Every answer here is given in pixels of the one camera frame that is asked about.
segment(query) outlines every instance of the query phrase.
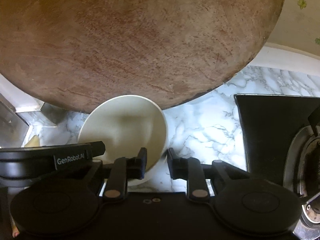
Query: round black pad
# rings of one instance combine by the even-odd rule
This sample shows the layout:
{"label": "round black pad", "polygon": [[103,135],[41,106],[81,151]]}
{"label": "round black pad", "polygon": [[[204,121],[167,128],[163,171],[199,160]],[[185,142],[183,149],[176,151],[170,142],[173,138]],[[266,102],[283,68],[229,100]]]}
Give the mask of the round black pad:
{"label": "round black pad", "polygon": [[293,230],[301,215],[299,198],[262,179],[233,180],[214,198],[214,209],[229,227],[249,235]]}
{"label": "round black pad", "polygon": [[98,210],[98,198],[80,180],[57,179],[34,184],[11,202],[19,230],[34,235],[63,235],[81,229]]}

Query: wall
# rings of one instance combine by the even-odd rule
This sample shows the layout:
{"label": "wall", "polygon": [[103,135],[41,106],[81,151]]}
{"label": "wall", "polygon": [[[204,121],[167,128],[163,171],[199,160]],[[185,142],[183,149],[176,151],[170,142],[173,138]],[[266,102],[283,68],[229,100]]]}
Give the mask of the wall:
{"label": "wall", "polygon": [[320,0],[284,0],[266,45],[320,59]]}

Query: wooden cutting board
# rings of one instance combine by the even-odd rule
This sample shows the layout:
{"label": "wooden cutting board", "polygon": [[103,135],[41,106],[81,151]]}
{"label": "wooden cutting board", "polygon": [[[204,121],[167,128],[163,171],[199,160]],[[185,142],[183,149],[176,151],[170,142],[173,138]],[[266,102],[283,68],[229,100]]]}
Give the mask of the wooden cutting board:
{"label": "wooden cutting board", "polygon": [[247,65],[284,0],[0,0],[0,72],[90,113],[124,94],[168,108]]}

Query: screw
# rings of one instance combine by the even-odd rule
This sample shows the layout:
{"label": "screw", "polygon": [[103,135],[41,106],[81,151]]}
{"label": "screw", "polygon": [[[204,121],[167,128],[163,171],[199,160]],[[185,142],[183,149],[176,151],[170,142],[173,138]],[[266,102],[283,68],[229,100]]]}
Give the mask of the screw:
{"label": "screw", "polygon": [[152,199],[152,201],[153,201],[153,202],[160,202],[161,199],[160,199],[160,198],[157,198],[157,197],[154,197],[154,198]]}
{"label": "screw", "polygon": [[107,190],[104,195],[108,198],[117,198],[120,196],[120,191],[118,190],[115,190],[115,189],[110,189],[110,190]]}
{"label": "screw", "polygon": [[151,199],[144,199],[144,200],[143,200],[143,203],[145,203],[145,204],[151,204],[152,201],[151,201]]}
{"label": "screw", "polygon": [[201,198],[201,197],[206,197],[208,195],[208,192],[206,192],[203,189],[196,189],[192,192],[193,196]]}

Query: marble countertop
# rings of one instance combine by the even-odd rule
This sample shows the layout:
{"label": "marble countertop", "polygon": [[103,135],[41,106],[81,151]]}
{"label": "marble countertop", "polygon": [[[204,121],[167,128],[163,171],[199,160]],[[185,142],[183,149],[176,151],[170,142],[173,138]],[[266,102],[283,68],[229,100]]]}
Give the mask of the marble countertop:
{"label": "marble countertop", "polygon": [[[206,164],[219,159],[246,170],[235,94],[320,97],[320,77],[248,65],[230,81],[206,95],[164,110],[170,147],[181,157],[195,157]],[[66,112],[62,122],[55,128],[33,126],[25,141],[37,134],[41,145],[76,143],[87,117],[88,114]],[[181,179],[172,180],[167,165],[164,164],[151,180],[130,187],[129,190],[177,192],[186,191],[186,186],[186,182]]]}

